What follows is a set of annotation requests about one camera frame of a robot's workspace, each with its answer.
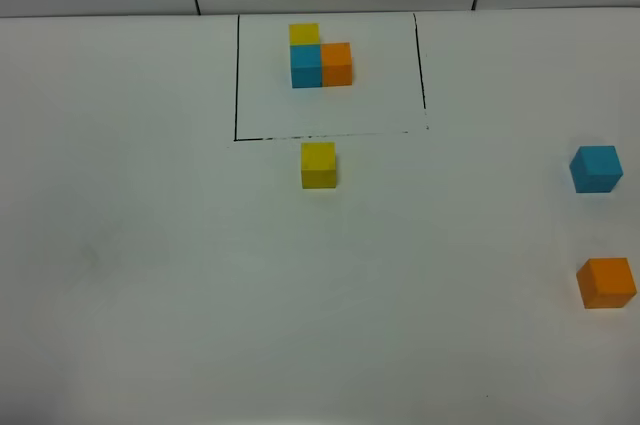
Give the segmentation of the orange template cube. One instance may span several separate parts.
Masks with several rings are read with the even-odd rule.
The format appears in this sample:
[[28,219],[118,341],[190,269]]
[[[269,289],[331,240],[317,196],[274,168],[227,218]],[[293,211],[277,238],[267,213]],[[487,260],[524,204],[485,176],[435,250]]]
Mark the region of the orange template cube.
[[353,60],[349,42],[323,43],[321,61],[323,87],[353,84]]

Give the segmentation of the blue template cube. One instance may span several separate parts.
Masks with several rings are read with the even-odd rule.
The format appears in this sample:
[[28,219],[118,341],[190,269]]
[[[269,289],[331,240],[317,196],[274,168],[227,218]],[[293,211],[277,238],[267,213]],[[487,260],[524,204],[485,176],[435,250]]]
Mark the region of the blue template cube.
[[290,71],[294,89],[321,87],[323,83],[321,45],[291,45]]

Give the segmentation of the yellow template cube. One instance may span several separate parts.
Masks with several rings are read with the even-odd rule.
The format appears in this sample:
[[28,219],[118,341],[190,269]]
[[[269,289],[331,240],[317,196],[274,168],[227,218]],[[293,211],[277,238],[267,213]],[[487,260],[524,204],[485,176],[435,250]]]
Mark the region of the yellow template cube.
[[291,46],[317,45],[321,43],[317,23],[294,23],[289,25],[289,44]]

